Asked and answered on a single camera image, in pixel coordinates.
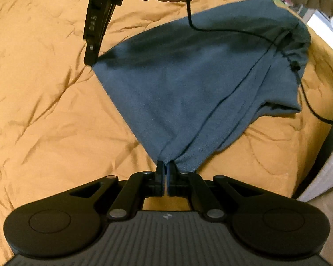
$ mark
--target mattress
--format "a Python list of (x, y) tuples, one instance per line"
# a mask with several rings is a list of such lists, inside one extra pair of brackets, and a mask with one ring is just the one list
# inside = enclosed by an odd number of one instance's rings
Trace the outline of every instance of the mattress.
[[(240, 0), (194, 0), (199, 12)], [(108, 174), (127, 179), (155, 165), (90, 67), (84, 65), (88, 0), (0, 0), (0, 265), (12, 252), (3, 223), (15, 208)], [(142, 31), (186, 16), (184, 3), (124, 0), (101, 53)], [(333, 118), (333, 51), (309, 29), (303, 83), (311, 105)], [(261, 117), (204, 162), (205, 179), (224, 174), (291, 196), (330, 126), (303, 110)], [(148, 199), (145, 209), (185, 209), (182, 199)]]

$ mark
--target cloth fold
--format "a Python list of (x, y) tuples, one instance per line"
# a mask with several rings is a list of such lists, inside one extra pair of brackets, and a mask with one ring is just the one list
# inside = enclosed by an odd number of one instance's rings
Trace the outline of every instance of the cloth fold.
[[(93, 69), (154, 160), (195, 171), (262, 115), (299, 112), (298, 84), (285, 53), (301, 65), (306, 26), (271, 0), (246, 0), (179, 19), (102, 55)], [(262, 35), (274, 42), (234, 30)]]

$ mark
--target blue-gray fabric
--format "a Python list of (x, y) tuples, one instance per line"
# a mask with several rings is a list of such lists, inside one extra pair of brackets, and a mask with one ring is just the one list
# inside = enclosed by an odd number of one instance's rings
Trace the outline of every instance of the blue-gray fabric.
[[(203, 29), (267, 37), (299, 62), (302, 77), (308, 30), (271, 0), (226, 4), (192, 19)], [(274, 45), (244, 33), (198, 32), (187, 18), (125, 40), (93, 69), (150, 157), (175, 161), (181, 172), (197, 170), (256, 118), (301, 110), (296, 77)]]

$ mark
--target gray fabric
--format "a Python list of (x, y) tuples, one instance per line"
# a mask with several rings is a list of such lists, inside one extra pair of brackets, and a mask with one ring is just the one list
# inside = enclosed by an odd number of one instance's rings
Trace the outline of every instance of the gray fabric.
[[(303, 75), (310, 35), (271, 0), (223, 5), (193, 22), (275, 40)], [(259, 116), (300, 111), (296, 77), (276, 47), (244, 33), (197, 32), (187, 18), (120, 43), (93, 68), (151, 158), (174, 160), (181, 172), (195, 171)]]

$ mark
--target metal screw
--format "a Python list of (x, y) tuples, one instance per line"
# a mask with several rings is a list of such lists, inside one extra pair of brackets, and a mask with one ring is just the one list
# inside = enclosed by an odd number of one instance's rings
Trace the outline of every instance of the metal screw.
[(221, 218), (223, 215), (224, 212), (220, 209), (211, 209), (207, 211), (207, 216), (210, 218)]
[(127, 212), (123, 209), (113, 209), (109, 214), (113, 218), (123, 218), (127, 215)]
[(224, 178), (226, 178), (226, 176), (225, 175), (216, 175), (214, 178), (216, 178), (216, 179), (224, 179)]

